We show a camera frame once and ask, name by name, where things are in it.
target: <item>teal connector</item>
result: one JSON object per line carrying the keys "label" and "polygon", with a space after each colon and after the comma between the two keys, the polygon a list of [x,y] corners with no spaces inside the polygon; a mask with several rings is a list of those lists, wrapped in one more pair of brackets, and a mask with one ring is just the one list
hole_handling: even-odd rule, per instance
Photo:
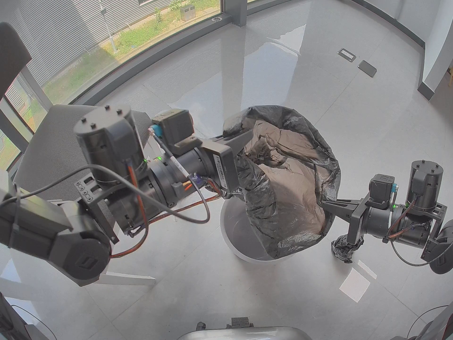
{"label": "teal connector", "polygon": [[164,134],[162,132],[162,128],[159,125],[152,125],[151,128],[154,130],[156,136],[162,137],[162,135]]}

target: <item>robotic arm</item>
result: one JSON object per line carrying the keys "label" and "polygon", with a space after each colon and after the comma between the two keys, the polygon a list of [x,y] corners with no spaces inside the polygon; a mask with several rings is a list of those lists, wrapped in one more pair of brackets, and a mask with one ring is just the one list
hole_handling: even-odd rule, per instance
{"label": "robotic arm", "polygon": [[[157,139],[169,149],[147,160],[129,106],[100,107],[77,122],[74,132],[88,162],[78,171],[92,171],[75,183],[80,194],[76,202],[45,201],[33,195],[39,190],[18,189],[6,171],[0,172],[0,242],[48,261],[85,286],[99,279],[112,256],[110,242],[118,242],[99,203],[106,204],[122,231],[133,237],[144,227],[137,192],[149,221],[163,210],[171,212],[179,200],[196,190],[184,186],[188,180],[184,170],[197,187],[210,181],[217,191],[238,189],[234,158],[252,138],[251,131],[227,139],[201,140],[193,135],[187,110],[170,110],[156,116],[153,123],[161,137]],[[128,166],[138,188],[129,182]]]}
{"label": "robotic arm", "polygon": [[364,234],[423,248],[421,258],[437,274],[453,268],[453,220],[441,230],[447,207],[438,203],[443,168],[432,161],[414,161],[410,185],[404,204],[395,204],[398,185],[394,177],[377,174],[371,179],[369,192],[361,200],[322,201],[321,206],[349,223],[346,236],[352,251],[363,241]]}

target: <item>metal outdoor bin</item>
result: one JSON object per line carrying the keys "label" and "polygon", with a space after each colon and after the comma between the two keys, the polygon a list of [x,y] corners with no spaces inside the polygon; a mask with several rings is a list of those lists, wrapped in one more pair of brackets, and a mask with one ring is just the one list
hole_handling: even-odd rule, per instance
{"label": "metal outdoor bin", "polygon": [[195,18],[195,5],[186,5],[180,8],[181,10],[181,20],[189,21],[190,19]]}

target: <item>white trash bin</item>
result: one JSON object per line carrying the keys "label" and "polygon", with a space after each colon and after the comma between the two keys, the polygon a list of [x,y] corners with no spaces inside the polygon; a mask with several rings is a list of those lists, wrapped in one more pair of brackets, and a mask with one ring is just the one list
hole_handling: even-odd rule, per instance
{"label": "white trash bin", "polygon": [[274,264],[293,256],[291,254],[274,259],[267,254],[247,217],[246,204],[238,198],[231,198],[223,203],[220,214],[220,230],[231,251],[246,262]]}

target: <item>corrugated metal wall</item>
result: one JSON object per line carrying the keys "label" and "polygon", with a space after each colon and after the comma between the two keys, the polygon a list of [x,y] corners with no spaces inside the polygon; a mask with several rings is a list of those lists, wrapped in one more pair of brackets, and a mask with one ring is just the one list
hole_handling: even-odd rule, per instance
{"label": "corrugated metal wall", "polygon": [[[111,31],[140,20],[172,0],[103,0]],[[61,69],[108,37],[98,0],[0,0],[0,19],[14,26],[29,49],[28,67],[43,85]]]}

